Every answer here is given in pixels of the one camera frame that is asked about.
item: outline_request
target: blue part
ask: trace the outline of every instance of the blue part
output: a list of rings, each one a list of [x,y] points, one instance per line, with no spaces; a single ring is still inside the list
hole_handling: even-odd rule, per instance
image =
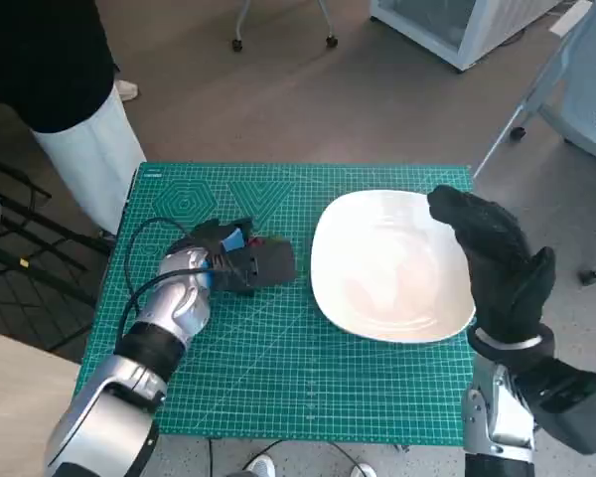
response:
[[[203,263],[201,264],[201,268],[210,268],[210,264],[208,263],[207,260],[203,260]],[[201,281],[202,285],[205,286],[205,288],[207,288],[207,289],[212,288],[212,274],[211,273],[201,273],[199,275],[199,281]]]
[[[236,228],[229,237],[223,239],[223,246],[225,251],[236,250],[245,246],[245,238],[242,236],[242,230]]]

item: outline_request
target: gray floor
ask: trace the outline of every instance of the gray floor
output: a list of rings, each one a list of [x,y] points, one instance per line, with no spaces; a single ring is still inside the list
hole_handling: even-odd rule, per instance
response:
[[[142,96],[129,118],[152,161],[404,162],[477,164],[556,45],[551,18],[463,75],[381,24],[367,0],[330,0],[340,47],[323,48],[315,0],[257,0],[245,51],[229,49],[239,1],[100,1],[123,75]],[[61,182],[13,115],[0,108],[0,158],[56,193]],[[596,285],[575,272],[596,264],[596,160],[562,143],[542,122],[521,145],[504,146],[476,184],[521,219],[534,246],[558,253],[558,281],[545,310],[559,356],[596,370]],[[49,214],[82,232],[93,227],[74,204]],[[596,476],[580,457],[539,435],[538,475]],[[263,442],[222,440],[215,475],[239,468]],[[459,449],[348,445],[380,477],[463,473]],[[146,475],[206,476],[204,440],[161,440]],[[285,443],[271,451],[278,474],[346,476],[351,465],[325,444]]]

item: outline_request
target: triangle pattern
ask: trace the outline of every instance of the triangle pattern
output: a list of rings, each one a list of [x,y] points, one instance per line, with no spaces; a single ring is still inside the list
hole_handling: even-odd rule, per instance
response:
[[[252,216],[258,228],[274,213],[293,188],[290,182],[229,182],[241,211]]]

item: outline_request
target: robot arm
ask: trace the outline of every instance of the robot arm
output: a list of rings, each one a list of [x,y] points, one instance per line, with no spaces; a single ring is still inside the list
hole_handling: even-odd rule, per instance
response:
[[[208,221],[168,250],[159,282],[128,333],[71,402],[47,445],[47,475],[134,477],[159,436],[153,420],[168,382],[194,337],[210,319],[211,289],[250,293],[292,281],[291,244],[257,238],[249,221]]]
[[[202,248],[169,254],[160,274],[204,267],[207,254]],[[158,438],[153,414],[191,340],[210,318],[209,292],[209,274],[158,285],[54,429],[45,455],[48,475],[140,474]]]
[[[464,392],[468,477],[534,475],[535,425],[583,454],[596,452],[596,373],[554,356],[540,323],[554,252],[532,255],[517,219],[497,204],[440,186],[430,213],[450,225],[468,259],[477,324],[473,381]]]

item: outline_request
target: white pants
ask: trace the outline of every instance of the white pants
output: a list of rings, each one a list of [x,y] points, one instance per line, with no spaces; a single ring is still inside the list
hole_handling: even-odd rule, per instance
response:
[[[132,176],[146,161],[117,89],[86,121],[61,132],[32,132],[81,208],[116,235]]]

